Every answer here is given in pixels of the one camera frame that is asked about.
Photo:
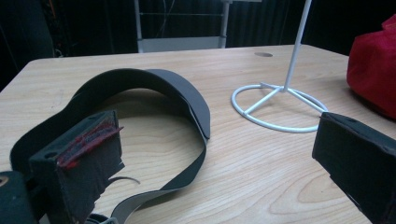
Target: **curved black band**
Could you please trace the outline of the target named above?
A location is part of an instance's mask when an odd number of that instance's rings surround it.
[[[25,176],[31,174],[29,158],[51,141],[86,118],[104,100],[122,91],[144,88],[158,91],[176,101],[186,111],[187,117],[197,127],[206,145],[210,136],[210,112],[202,97],[188,80],[166,70],[117,69],[100,74],[86,82],[69,104],[51,118],[34,127],[12,148],[12,169]],[[198,158],[184,171],[159,190],[135,195],[117,206],[113,215],[120,223],[142,203],[155,197],[184,188],[190,184],[205,159],[204,148]]]

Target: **dark background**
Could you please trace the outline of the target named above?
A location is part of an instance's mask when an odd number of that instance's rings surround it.
[[[165,0],[169,9],[172,0]],[[294,44],[304,0],[233,2],[226,48]],[[163,12],[163,0],[140,1]],[[176,0],[174,13],[220,14],[220,0]],[[395,0],[313,0],[303,43],[348,55],[357,35],[381,30]],[[143,37],[219,35],[218,16],[142,16]],[[0,1],[0,90],[32,60],[137,53],[133,0]]]

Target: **red bag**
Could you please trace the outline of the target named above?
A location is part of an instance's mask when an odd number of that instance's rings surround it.
[[[382,28],[355,38],[346,81],[374,110],[396,119],[396,14]]]

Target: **red marking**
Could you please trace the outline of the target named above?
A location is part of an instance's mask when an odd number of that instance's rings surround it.
[[[76,167],[81,156],[93,151],[122,128],[115,128],[111,122],[105,120],[94,129],[78,136],[58,157],[58,166],[67,170]]]

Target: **light wood surface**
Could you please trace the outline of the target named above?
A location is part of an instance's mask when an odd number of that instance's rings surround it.
[[[13,144],[38,123],[62,110],[89,78],[132,67],[174,71],[204,96],[211,112],[211,139],[194,182],[173,200],[135,212],[130,223],[369,223],[329,174],[311,157],[316,133],[282,133],[243,119],[231,105],[239,87],[283,85],[292,46],[209,49],[147,54],[45,59],[30,62],[0,93],[0,170],[9,170]],[[260,57],[255,53],[271,53]],[[396,138],[396,124],[362,105],[346,83],[347,57],[302,46],[290,86],[311,94],[333,113],[360,120]],[[266,90],[247,91],[237,101],[247,107]],[[96,204],[109,216],[133,194],[159,189],[195,159],[198,134],[163,96],[127,91],[99,109],[117,108],[122,159],[119,181]],[[318,123],[318,112],[281,94],[257,116],[296,127]]]

